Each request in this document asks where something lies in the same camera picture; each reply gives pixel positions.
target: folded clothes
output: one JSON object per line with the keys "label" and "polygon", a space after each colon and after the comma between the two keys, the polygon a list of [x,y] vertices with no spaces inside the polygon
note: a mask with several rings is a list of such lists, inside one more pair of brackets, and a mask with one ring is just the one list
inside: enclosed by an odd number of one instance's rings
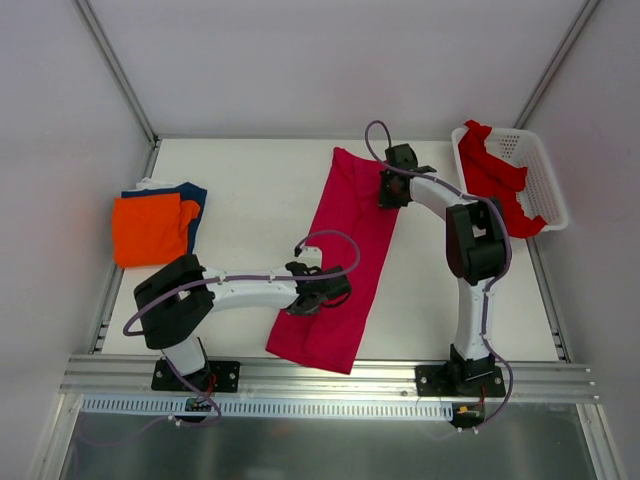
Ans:
{"label": "folded clothes", "polygon": [[[334,149],[310,233],[340,230],[358,244],[360,265],[349,274],[352,294],[340,308],[323,308],[313,316],[280,312],[267,343],[268,352],[308,367],[351,372],[398,216],[398,210],[378,206],[383,168],[341,148]],[[323,268],[347,268],[354,260],[353,248],[331,236],[313,239],[309,245],[322,249]]]}
{"label": "folded clothes", "polygon": [[166,195],[170,193],[180,194],[181,200],[192,200],[200,206],[198,216],[189,223],[188,245],[186,253],[193,253],[196,244],[196,233],[202,220],[204,205],[207,200],[207,191],[193,183],[186,182],[181,185],[174,185],[150,178],[143,178],[136,185],[136,190],[126,190],[122,192],[122,198],[144,197],[149,195]]}
{"label": "folded clothes", "polygon": [[112,216],[114,260],[121,268],[163,265],[187,253],[188,227],[200,213],[180,194],[116,198]]}

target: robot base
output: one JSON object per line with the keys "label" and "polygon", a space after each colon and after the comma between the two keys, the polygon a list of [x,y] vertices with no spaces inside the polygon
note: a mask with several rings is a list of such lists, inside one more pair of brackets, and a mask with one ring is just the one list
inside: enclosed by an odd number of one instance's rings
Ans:
{"label": "robot base", "polygon": [[[237,393],[240,381],[240,362],[208,360],[208,365],[191,375],[187,380],[191,385],[201,391],[206,391],[209,386],[209,378],[215,375],[213,393]],[[153,369],[151,390],[156,392],[188,392],[189,390],[173,374],[165,360],[158,360]]]}
{"label": "robot base", "polygon": [[502,369],[464,382],[452,378],[444,365],[418,365],[415,369],[416,389],[419,397],[482,397],[503,398],[506,395]]}

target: red cloth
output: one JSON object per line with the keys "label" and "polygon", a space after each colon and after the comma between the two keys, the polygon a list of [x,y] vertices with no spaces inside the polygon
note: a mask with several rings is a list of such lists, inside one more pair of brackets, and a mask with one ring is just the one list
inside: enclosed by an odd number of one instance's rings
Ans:
{"label": "red cloth", "polygon": [[[293,316],[280,312],[271,330],[267,351],[308,367],[351,373],[365,323],[373,303],[398,210],[378,206],[380,171],[377,162],[333,150],[333,163],[311,232],[334,229],[350,235],[360,247],[360,265],[349,274],[352,294],[339,308],[324,308],[316,315]],[[347,268],[353,247],[331,235],[309,245],[322,249],[322,267]]]}
{"label": "red cloth", "polygon": [[487,153],[484,141],[491,127],[474,120],[465,123],[469,129],[458,144],[467,191],[481,197],[497,197],[502,204],[509,235],[517,238],[533,237],[547,224],[540,215],[527,217],[516,193],[524,190],[527,167],[514,167]]}

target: white wall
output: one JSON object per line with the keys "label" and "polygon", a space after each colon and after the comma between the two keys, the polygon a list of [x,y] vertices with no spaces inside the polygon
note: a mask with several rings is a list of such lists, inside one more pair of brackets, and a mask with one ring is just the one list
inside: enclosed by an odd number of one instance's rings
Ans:
{"label": "white wall", "polygon": [[160,134],[511,125],[583,0],[92,0]]}
{"label": "white wall", "polygon": [[541,238],[575,360],[594,365],[629,478],[640,478],[640,2],[604,1],[529,128],[571,224]]}
{"label": "white wall", "polygon": [[28,478],[147,149],[69,0],[0,13],[0,477]]}

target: orange cloth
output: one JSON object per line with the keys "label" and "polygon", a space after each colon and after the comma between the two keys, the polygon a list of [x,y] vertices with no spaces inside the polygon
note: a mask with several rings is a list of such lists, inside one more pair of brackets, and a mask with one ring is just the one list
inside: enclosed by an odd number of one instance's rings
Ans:
{"label": "orange cloth", "polygon": [[187,253],[189,223],[200,206],[179,193],[116,198],[114,260],[121,268],[163,265]]}

